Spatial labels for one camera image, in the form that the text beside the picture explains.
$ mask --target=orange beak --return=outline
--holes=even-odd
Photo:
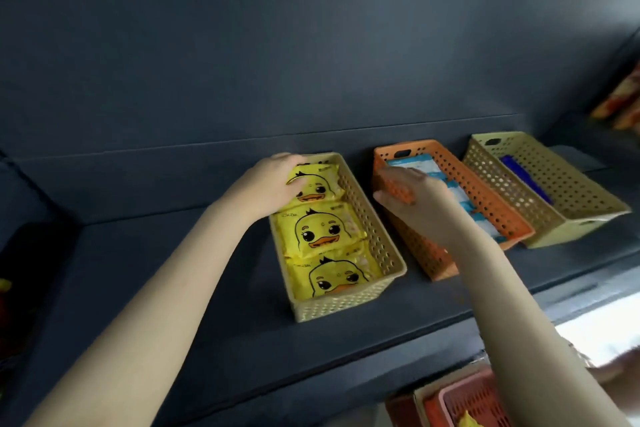
[[[336,292],[346,291],[349,287],[353,287],[353,286],[356,286],[356,285],[357,284],[342,284],[342,285],[336,287],[335,289],[333,289],[332,291],[325,292],[325,294],[335,294]]]
[[[300,196],[298,201],[306,203],[307,201],[317,201],[318,199],[324,199],[324,194],[308,194],[307,196]]]
[[[311,242],[309,246],[311,248],[317,248],[320,245],[324,245],[325,243],[335,243],[340,239],[340,235],[336,235],[335,237],[322,237],[318,238],[316,241]]]

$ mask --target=plastic basket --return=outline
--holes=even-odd
[[[353,287],[353,290],[319,296],[303,301],[297,300],[293,295],[289,271],[285,263],[284,254],[282,253],[282,238],[276,230],[274,215],[269,216],[271,234],[275,241],[276,253],[278,254],[278,261],[280,262],[284,285],[287,289],[287,296],[289,297],[289,302],[291,302],[291,308],[293,309],[296,321],[299,323],[309,321],[310,319],[321,318],[327,314],[376,299],[394,279],[406,273],[406,263],[402,255],[400,255],[396,245],[391,241],[387,230],[380,221],[380,217],[373,209],[373,206],[365,196],[360,184],[356,181],[356,178],[353,176],[353,173],[342,156],[335,152],[329,152],[306,155],[306,157],[308,157],[309,162],[338,164],[338,184],[345,190],[342,201],[346,201],[353,207],[358,219],[367,232],[369,251],[378,262],[383,277]]]
[[[512,155],[553,205],[502,164],[503,155]],[[620,199],[521,131],[472,135],[463,161],[532,224],[536,234],[524,240],[529,248],[578,239],[631,211]]]
[[[500,403],[491,368],[443,388],[437,397],[439,412],[434,410],[434,402],[435,399],[424,403],[425,410],[432,415],[429,420],[434,420],[433,427],[455,427],[465,411],[483,427],[511,427],[511,422]]]
[[[373,189],[386,190],[404,202],[410,203],[413,197],[408,190],[392,181],[383,180],[377,171],[380,167],[387,165],[387,160],[425,153],[433,157],[447,178],[460,184],[476,209],[500,231],[506,239],[500,243],[503,250],[508,250],[517,242],[534,233],[532,226],[522,216],[437,140],[416,140],[376,148],[374,150]],[[388,216],[413,256],[432,280],[441,280],[458,274],[456,264],[444,248],[420,236],[393,214],[388,213]]]

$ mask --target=package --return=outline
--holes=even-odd
[[[388,165],[407,167],[409,169],[418,169],[425,174],[431,175],[432,172],[440,172],[438,164],[433,160],[433,157],[429,154],[414,155],[413,157],[406,157],[402,159],[393,159],[387,161]]]
[[[353,245],[367,236],[351,205],[341,201],[320,201],[279,211],[276,226],[288,258],[314,257]]]
[[[496,242],[501,243],[506,241],[507,238],[503,237],[500,232],[496,230],[491,221],[487,220],[482,213],[471,213],[471,218],[474,219],[476,225],[482,228]]]
[[[301,164],[294,167],[289,174],[287,184],[305,177],[307,183],[302,191],[294,197],[281,211],[300,206],[300,204],[318,201],[338,201],[344,189],[338,185],[337,164]]]
[[[640,63],[628,75],[617,88],[600,105],[591,116],[597,119],[606,119],[626,107],[640,94]]]
[[[337,293],[382,277],[366,240],[309,259],[287,259],[286,263],[298,300]]]
[[[408,169],[417,169],[424,172],[429,177],[440,179],[447,184],[449,191],[456,197],[456,200],[465,209],[467,213],[471,213],[476,207],[473,205],[467,193],[460,187],[455,181],[447,180],[447,175],[440,170],[438,164],[433,160],[433,157],[429,154],[420,154],[413,157],[406,157],[402,159],[393,159],[387,161],[388,165],[394,167],[406,167]]]
[[[616,130],[627,130],[640,123],[640,98],[622,111],[613,123]]]

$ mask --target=right arm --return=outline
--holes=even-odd
[[[413,204],[386,192],[376,200],[452,256],[507,411],[521,426],[628,427],[604,390],[556,332],[500,246],[439,180],[411,169],[380,173],[410,188]]]

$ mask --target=hand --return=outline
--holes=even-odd
[[[373,197],[428,240],[449,248],[461,229],[469,232],[478,229],[443,181],[404,167],[383,167],[378,172],[384,179],[396,181],[411,190],[415,201],[406,204],[385,191],[376,191]]]
[[[305,185],[306,178],[286,184],[289,173],[305,157],[282,152],[266,157],[234,182],[222,197],[235,201],[251,222],[275,213],[289,203]]]

